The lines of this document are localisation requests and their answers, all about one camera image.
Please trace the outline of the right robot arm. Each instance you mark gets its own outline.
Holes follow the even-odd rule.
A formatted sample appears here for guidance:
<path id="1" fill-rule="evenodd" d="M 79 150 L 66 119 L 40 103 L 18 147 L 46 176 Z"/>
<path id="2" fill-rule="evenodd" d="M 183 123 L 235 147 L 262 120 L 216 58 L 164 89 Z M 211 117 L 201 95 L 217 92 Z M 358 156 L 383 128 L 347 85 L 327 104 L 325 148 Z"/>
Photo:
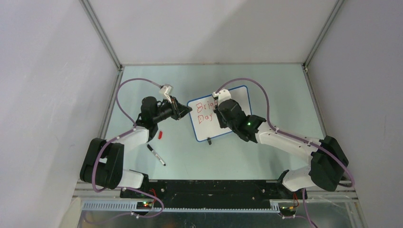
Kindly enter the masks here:
<path id="1" fill-rule="evenodd" d="M 349 161 L 335 138 L 327 135 L 324 139 L 298 140 L 289 133 L 281 134 L 266 119 L 246 115 L 233 99 L 216 105 L 213 111 L 220 127 L 230 128 L 242 140 L 275 147 L 307 163 L 303 168 L 282 172 L 276 186 L 281 198 L 288 199 L 295 191 L 313 186 L 326 191 L 337 189 Z"/>

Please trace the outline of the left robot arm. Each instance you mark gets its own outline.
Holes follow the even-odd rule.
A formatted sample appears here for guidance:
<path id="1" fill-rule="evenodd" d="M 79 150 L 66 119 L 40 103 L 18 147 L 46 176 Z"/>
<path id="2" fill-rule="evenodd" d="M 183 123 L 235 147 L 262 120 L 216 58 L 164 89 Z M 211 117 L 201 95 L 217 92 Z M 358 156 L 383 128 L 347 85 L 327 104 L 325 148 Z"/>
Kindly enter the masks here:
<path id="1" fill-rule="evenodd" d="M 91 140 L 80 179 L 105 189 L 132 188 L 139 198 L 148 196 L 150 184 L 144 181 L 145 174 L 124 169 L 125 152 L 150 142 L 158 132 L 159 122 L 168 118 L 180 120 L 191 111 L 191 107 L 179 103 L 173 96 L 162 101 L 153 96 L 145 97 L 134 128 L 110 140 Z"/>

